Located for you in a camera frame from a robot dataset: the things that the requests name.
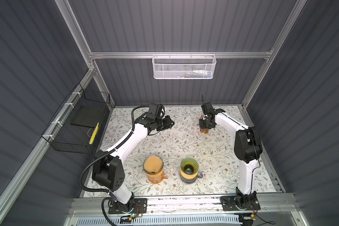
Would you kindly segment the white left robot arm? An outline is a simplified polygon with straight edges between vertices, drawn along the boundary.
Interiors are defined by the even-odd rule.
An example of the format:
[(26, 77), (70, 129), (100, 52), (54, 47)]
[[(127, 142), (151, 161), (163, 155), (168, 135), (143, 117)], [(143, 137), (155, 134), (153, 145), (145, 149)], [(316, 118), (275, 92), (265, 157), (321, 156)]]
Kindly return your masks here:
[(174, 125), (170, 116), (165, 114), (164, 105), (154, 103), (135, 107), (131, 111), (131, 122), (131, 129), (125, 136), (103, 151), (92, 165), (92, 179), (104, 187), (103, 192), (124, 205), (134, 198), (134, 194), (124, 185), (123, 165), (126, 158), (152, 131), (164, 131)]

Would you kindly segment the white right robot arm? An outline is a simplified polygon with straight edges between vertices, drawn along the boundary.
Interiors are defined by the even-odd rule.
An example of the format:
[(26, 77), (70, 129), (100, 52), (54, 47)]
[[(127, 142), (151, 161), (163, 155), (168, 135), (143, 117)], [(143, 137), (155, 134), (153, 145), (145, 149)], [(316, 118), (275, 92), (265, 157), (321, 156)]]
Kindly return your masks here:
[(236, 187), (235, 203), (245, 209), (256, 202), (255, 171), (260, 167), (260, 155), (263, 152), (261, 138), (256, 127), (238, 122), (223, 109), (213, 108), (210, 102), (201, 105), (202, 116), (199, 126), (202, 133), (217, 125), (225, 128), (234, 136), (234, 153), (239, 160), (239, 182)]

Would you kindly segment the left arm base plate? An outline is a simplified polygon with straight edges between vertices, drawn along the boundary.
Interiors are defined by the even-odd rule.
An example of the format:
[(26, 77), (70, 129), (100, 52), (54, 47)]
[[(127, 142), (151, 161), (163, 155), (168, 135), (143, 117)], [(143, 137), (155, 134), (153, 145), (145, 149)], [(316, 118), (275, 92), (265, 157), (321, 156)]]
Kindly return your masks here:
[(143, 214), (147, 212), (147, 199), (146, 198), (134, 198), (127, 204), (121, 202), (110, 201), (108, 204), (108, 214)]

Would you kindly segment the yellow green striped stick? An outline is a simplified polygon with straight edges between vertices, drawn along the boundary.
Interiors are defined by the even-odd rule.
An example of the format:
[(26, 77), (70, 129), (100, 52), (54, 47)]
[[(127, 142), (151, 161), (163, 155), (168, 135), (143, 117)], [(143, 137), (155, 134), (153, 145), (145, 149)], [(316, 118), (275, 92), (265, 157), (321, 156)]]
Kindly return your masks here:
[(94, 131), (90, 137), (90, 140), (89, 140), (89, 144), (92, 145), (94, 143), (94, 140), (96, 138), (96, 135), (98, 133), (98, 130), (99, 130), (99, 123), (97, 123), (96, 127), (94, 128)]

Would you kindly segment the grey glass carafe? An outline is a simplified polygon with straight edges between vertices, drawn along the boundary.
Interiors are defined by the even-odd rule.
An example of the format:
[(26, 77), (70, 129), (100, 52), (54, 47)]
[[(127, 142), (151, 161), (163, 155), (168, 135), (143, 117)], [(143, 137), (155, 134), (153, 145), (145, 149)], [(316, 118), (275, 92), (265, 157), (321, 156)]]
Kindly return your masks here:
[(194, 183), (197, 179), (203, 178), (203, 173), (197, 172), (195, 174), (189, 175), (181, 171), (180, 178), (184, 183), (191, 184), (191, 183)]

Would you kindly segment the markers in white basket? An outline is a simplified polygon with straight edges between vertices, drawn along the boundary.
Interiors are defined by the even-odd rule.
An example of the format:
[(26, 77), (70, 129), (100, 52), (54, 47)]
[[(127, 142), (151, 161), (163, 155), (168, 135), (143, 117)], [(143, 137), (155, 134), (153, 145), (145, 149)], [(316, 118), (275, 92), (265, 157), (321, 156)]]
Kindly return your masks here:
[(185, 71), (180, 72), (177, 77), (179, 78), (204, 78), (204, 79), (212, 79), (212, 71), (207, 70), (194, 70), (194, 71)]

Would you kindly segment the black flat box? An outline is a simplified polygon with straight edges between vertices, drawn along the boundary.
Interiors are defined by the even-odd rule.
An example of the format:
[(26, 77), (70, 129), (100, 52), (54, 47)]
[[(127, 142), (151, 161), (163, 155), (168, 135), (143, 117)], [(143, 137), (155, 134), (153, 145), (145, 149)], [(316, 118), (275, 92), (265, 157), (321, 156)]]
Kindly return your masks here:
[(99, 123), (101, 108), (81, 106), (71, 120), (71, 125), (94, 129)]

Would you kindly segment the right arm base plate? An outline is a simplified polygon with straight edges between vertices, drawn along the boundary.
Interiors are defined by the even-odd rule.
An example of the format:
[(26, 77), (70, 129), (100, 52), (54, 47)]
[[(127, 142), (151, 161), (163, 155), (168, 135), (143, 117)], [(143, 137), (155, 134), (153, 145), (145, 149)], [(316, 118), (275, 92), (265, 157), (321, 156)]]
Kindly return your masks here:
[(260, 203), (255, 196), (222, 196), (220, 204), (224, 211), (259, 211)]

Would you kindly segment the orange coffee filter holder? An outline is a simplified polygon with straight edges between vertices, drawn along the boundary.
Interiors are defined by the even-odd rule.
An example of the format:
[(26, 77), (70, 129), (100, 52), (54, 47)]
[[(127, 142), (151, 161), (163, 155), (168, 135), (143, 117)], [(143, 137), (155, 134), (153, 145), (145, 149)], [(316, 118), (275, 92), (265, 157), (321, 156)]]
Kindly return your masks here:
[(199, 119), (200, 131), (203, 134), (208, 134), (211, 129), (212, 122), (209, 116), (201, 115)]

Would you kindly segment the green glass dripper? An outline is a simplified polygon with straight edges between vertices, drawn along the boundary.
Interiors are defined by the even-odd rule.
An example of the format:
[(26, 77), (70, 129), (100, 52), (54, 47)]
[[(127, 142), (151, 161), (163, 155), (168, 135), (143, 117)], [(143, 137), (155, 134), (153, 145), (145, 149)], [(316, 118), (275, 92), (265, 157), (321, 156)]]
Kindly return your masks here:
[(199, 171), (199, 163), (196, 159), (187, 157), (181, 161), (180, 169), (186, 175), (195, 175)]

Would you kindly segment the orange glass carafe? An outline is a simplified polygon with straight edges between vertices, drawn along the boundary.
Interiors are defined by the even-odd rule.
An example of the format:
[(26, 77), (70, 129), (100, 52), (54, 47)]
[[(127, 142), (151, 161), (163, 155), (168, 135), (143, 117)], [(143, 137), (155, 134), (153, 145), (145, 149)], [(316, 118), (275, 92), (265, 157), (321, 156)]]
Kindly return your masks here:
[(147, 180), (152, 183), (152, 184), (158, 184), (164, 179), (168, 179), (169, 177), (167, 174), (164, 172), (164, 170), (159, 171), (156, 174), (148, 174), (147, 173)]

